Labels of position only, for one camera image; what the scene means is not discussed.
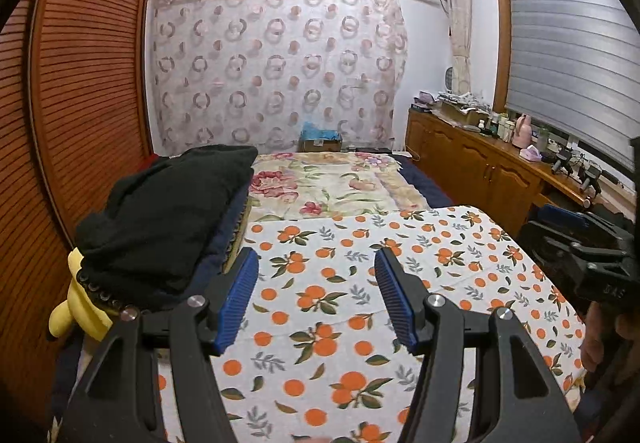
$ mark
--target wooden cabinet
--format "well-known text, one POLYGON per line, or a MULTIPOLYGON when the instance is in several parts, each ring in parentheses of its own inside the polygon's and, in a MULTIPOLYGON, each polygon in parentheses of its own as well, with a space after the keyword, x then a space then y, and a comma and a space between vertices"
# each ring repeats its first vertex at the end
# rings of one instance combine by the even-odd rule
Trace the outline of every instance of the wooden cabinet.
POLYGON ((477 207, 517 235, 540 190, 540 169, 530 170, 515 147, 433 115, 410 113, 407 131, 406 144, 420 157, 418 167, 455 204, 477 207))
POLYGON ((415 165, 418 166, 422 171, 424 171, 424 167, 422 166, 422 157, 419 152, 422 150, 422 143, 426 139, 428 134, 425 122, 421 120, 411 120, 407 124, 406 130, 406 149, 414 156, 415 165))
POLYGON ((460 137, 457 156, 452 160, 457 166, 457 181, 451 188, 454 201, 482 208, 489 191, 491 150, 472 139, 460 137))
POLYGON ((511 235, 515 235, 531 207, 540 178, 505 158, 494 156, 488 177, 488 196, 482 208, 511 235))
POLYGON ((443 190, 450 189, 457 177, 455 164, 451 163, 456 156, 455 131, 444 123, 434 123, 429 130, 422 144, 424 157, 421 169, 430 174, 443 190))

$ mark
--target gray zebra blind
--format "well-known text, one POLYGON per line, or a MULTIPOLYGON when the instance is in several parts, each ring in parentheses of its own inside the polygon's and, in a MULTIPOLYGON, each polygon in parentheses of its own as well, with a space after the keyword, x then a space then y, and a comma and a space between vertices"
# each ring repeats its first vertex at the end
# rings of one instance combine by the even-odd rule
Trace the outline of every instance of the gray zebra blind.
POLYGON ((507 108, 633 169, 640 35, 618 0, 511 0, 507 108))

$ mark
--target orange fruit pattern bedsheet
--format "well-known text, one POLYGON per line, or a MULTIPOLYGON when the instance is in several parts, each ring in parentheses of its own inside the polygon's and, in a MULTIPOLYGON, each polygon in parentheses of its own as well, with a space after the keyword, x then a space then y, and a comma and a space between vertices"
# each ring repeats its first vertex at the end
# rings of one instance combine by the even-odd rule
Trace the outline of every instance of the orange fruit pattern bedsheet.
MULTIPOLYGON (((421 362, 386 314, 372 268, 380 246, 460 308, 513 308, 563 390, 584 373, 574 309, 475 208, 254 223, 244 246, 260 256, 260 279, 236 344, 212 359, 241 443, 398 440, 421 362)), ((168 438, 180 442, 168 359, 159 373, 168 438)), ((454 441, 466 441, 473 378, 468 350, 454 441)))

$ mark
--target floral bedspread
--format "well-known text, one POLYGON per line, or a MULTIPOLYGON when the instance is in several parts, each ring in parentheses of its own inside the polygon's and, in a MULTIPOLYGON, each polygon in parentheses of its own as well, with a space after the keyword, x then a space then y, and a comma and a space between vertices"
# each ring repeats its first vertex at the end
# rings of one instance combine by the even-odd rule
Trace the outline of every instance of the floral bedspread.
MULTIPOLYGON (((374 253, 383 245, 463 309, 513 308, 565 391, 582 376, 584 328, 574 309, 475 208, 253 223, 245 246, 260 255, 260 278, 236 343, 212 359, 239 442, 398 440, 420 358, 396 339, 376 284, 374 253)), ((468 349, 457 442, 468 434, 474 368, 468 349)), ((166 356, 159 372, 168 440, 180 442, 166 356)))
POLYGON ((424 210, 424 197, 386 154, 283 152, 254 163, 252 221, 424 210))

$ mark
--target sheer curtain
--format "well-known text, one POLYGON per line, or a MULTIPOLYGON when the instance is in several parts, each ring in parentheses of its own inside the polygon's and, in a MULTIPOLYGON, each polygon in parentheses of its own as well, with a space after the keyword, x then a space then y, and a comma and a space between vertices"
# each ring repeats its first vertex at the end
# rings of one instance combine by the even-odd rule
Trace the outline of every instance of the sheer curtain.
POLYGON ((407 51, 397 0, 153 1, 153 97, 169 154, 295 150, 304 122, 391 146, 407 51))
POLYGON ((452 91, 461 95, 471 91, 469 49, 471 45, 471 0, 447 0, 453 52, 452 91))

